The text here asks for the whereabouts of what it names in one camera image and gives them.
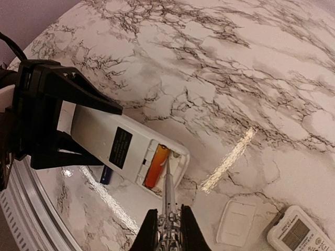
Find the marble countertop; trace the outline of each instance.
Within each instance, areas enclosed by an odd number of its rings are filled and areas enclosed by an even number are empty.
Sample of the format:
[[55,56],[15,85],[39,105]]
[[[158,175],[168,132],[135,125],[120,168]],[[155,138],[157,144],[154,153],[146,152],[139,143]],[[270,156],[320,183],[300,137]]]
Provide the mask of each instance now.
[[[335,241],[335,19],[306,1],[86,0],[25,50],[77,67],[125,114],[185,145],[177,189],[212,250],[273,250],[265,229],[299,205]],[[71,107],[60,127],[69,130]],[[208,186],[215,171],[223,176]],[[90,250],[128,250],[156,197],[98,168],[40,170]],[[256,204],[243,248],[216,243],[229,200]]]

